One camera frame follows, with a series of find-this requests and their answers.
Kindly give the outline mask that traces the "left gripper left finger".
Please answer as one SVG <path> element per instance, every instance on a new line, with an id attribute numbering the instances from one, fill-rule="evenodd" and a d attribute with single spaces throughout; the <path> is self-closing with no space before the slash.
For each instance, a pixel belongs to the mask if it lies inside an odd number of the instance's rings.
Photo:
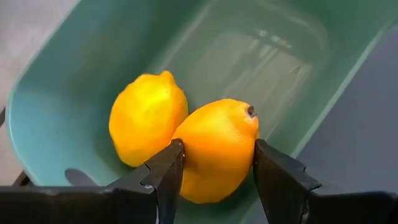
<path id="1" fill-rule="evenodd" d="M 174 139 L 107 186 L 0 186 L 0 224 L 174 224 L 183 150 Z"/>

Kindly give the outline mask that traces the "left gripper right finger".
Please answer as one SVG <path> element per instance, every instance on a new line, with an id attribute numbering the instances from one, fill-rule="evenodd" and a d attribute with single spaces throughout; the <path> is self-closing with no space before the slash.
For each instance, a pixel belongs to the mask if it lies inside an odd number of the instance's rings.
<path id="1" fill-rule="evenodd" d="M 269 224 L 398 224 L 397 193 L 321 182 L 263 139 L 256 140 L 252 168 Z"/>

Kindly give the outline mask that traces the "yellow lemon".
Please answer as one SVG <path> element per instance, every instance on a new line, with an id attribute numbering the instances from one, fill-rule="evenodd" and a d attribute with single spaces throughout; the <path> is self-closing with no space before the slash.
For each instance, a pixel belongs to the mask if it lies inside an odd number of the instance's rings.
<path id="1" fill-rule="evenodd" d="M 259 118 L 252 105 L 226 98 L 195 110 L 173 137 L 184 145 L 181 196 L 217 203 L 241 185 L 252 166 Z"/>
<path id="2" fill-rule="evenodd" d="M 171 72 L 143 73 L 115 99 L 109 133 L 120 160 L 138 167 L 169 145 L 188 116 L 188 103 Z"/>

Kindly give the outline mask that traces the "teal green plastic basket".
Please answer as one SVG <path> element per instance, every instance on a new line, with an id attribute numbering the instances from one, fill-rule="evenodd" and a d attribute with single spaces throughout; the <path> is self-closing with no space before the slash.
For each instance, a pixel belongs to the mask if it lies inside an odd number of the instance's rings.
<path id="1" fill-rule="evenodd" d="M 107 186 L 134 170 L 109 135 L 115 98 L 140 74 L 168 70 L 190 110 L 248 102 L 260 139 L 297 160 L 397 21 L 398 0 L 80 0 L 9 95 L 12 146 L 30 186 Z M 251 166 L 221 202 L 179 194 L 174 224 L 258 215 L 268 223 Z"/>

